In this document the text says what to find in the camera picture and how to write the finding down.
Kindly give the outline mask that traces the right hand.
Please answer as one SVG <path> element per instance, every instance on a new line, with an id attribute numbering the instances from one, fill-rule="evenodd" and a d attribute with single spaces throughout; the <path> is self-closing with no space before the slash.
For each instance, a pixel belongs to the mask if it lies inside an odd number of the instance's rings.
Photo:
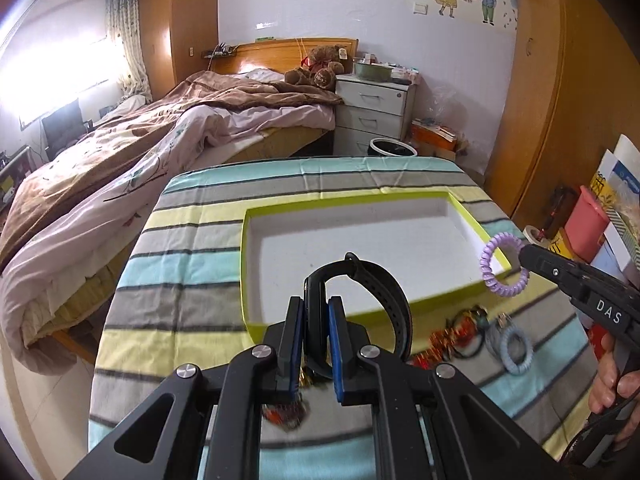
<path id="1" fill-rule="evenodd" d="M 618 378 L 618 369 L 614 361 L 614 347 L 616 340 L 605 333 L 601 340 L 604 350 L 599 360 L 598 371 L 593 379 L 588 398 L 588 406 L 593 414 L 600 414 L 610 408 L 619 394 L 623 398 L 629 398 L 638 388 L 640 375 L 638 370 L 626 374 L 622 379 Z M 634 411 L 629 416 L 625 427 L 615 437 L 615 448 L 624 448 L 636 431 L 640 422 L 639 398 L 636 398 Z"/>

